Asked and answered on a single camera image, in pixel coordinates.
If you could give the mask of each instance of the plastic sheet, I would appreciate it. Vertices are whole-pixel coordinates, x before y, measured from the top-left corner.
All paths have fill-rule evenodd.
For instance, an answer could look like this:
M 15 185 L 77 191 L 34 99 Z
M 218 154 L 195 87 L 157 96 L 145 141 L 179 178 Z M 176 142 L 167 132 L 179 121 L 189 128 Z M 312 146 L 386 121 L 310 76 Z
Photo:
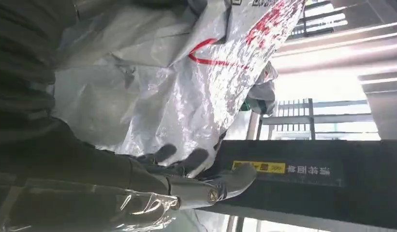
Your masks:
M 191 7 L 171 9 L 123 3 L 69 29 L 60 48 L 54 115 L 79 138 L 100 148 L 141 155 L 171 143 L 177 155 L 163 163 L 167 165 L 200 147 L 210 158 L 197 172 L 210 166 L 213 146 L 232 124 L 271 54 L 296 25 L 304 5 L 304 0 L 232 2 L 190 1 Z M 126 75 L 134 77 L 137 98 L 105 98 L 111 94 L 108 86 L 103 86 L 106 91 L 86 91 L 94 81 L 118 78 L 126 92 L 131 86 L 125 86 Z M 59 86 L 79 76 L 85 81 L 76 83 L 76 92 Z M 66 92 L 74 97 L 59 104 Z M 72 107 L 92 101 L 100 103 L 97 110 Z M 111 107 L 119 101 L 120 107 Z M 77 115 L 81 120 L 74 120 Z M 107 119 L 109 127 L 100 123 L 106 117 L 115 118 Z
M 1 190 L 8 194 L 0 200 L 0 232 L 148 232 L 165 228 L 178 204 L 172 196 L 38 179 Z

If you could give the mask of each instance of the red printed marking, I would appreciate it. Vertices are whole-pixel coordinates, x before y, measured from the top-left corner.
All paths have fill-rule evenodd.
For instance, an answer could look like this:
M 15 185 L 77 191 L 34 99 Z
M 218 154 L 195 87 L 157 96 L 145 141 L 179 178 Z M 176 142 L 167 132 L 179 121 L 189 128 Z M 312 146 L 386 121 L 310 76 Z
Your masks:
M 250 45 L 255 39 L 259 40 L 259 47 L 263 48 L 265 44 L 265 37 L 270 33 L 271 28 L 269 27 L 269 23 L 272 23 L 273 27 L 276 27 L 280 24 L 281 20 L 279 20 L 281 16 L 281 9 L 284 7 L 284 1 L 280 0 L 276 6 L 272 9 L 272 11 L 268 12 L 264 17 L 258 21 L 257 24 L 250 30 L 245 40 L 248 45 Z
M 210 60 L 210 59 L 201 59 L 201 58 L 197 58 L 194 55 L 194 52 L 196 52 L 198 49 L 213 44 L 217 41 L 217 39 L 207 39 L 202 41 L 201 43 L 199 43 L 196 47 L 194 47 L 191 52 L 188 54 L 188 57 L 190 59 L 192 59 L 193 61 L 199 63 L 199 64 L 206 64 L 206 65 L 221 65 L 221 66 L 237 66 L 243 69 L 248 69 L 249 67 L 246 65 L 242 65 L 242 64 L 236 64 L 236 63 L 230 63 L 224 60 Z

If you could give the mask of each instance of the glass panel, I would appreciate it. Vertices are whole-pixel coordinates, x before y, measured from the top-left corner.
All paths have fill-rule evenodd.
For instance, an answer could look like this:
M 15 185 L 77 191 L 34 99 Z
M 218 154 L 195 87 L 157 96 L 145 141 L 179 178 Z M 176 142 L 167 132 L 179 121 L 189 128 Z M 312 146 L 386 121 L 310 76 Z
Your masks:
M 246 217 L 244 219 L 244 226 L 242 232 L 256 232 L 257 231 L 257 219 Z
M 306 227 L 293 226 L 287 224 L 281 224 L 271 221 L 262 221 L 261 222 L 261 231 L 262 232 L 326 232 L 317 229 L 310 229 Z
M 319 132 L 348 132 L 348 133 L 377 133 L 375 122 L 343 122 L 343 123 L 318 123 L 315 131 Z
M 315 115 L 354 115 L 354 114 L 370 114 L 369 105 L 344 105 L 331 107 L 314 108 Z

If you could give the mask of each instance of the dark sleeve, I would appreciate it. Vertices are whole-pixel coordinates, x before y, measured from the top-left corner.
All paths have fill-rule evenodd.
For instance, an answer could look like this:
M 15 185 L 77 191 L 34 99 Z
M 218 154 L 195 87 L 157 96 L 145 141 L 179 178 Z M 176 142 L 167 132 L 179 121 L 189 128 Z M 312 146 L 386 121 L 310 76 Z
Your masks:
M 50 116 L 45 90 L 62 32 L 74 23 L 71 0 L 0 0 L 0 173 L 168 193 L 151 188 L 158 182 L 136 161 L 84 144 Z

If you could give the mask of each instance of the person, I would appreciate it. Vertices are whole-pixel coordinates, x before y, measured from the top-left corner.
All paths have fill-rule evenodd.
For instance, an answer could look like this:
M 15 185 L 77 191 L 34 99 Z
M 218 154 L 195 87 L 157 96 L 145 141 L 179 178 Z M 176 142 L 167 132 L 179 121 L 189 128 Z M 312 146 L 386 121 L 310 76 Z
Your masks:
M 174 147 L 139 160 L 115 155 L 78 140 L 50 115 L 55 100 L 49 89 L 63 30 L 112 4 L 89 2 L 0 0 L 0 231 L 109 231 L 125 223 L 155 223 L 166 209 L 150 205 L 155 210 L 146 212 L 152 196 L 174 200 L 173 208 L 200 206 L 180 201 L 191 197 L 183 193 L 184 182 L 206 193 L 203 206 L 227 196 L 215 187 L 220 180 L 214 185 L 186 180 L 177 169 L 158 167 L 157 159 L 174 153 Z M 241 192 L 255 178 L 253 170 L 243 171 L 248 170 Z M 128 202 L 129 192 L 138 200 Z M 215 199 L 208 201 L 208 193 Z

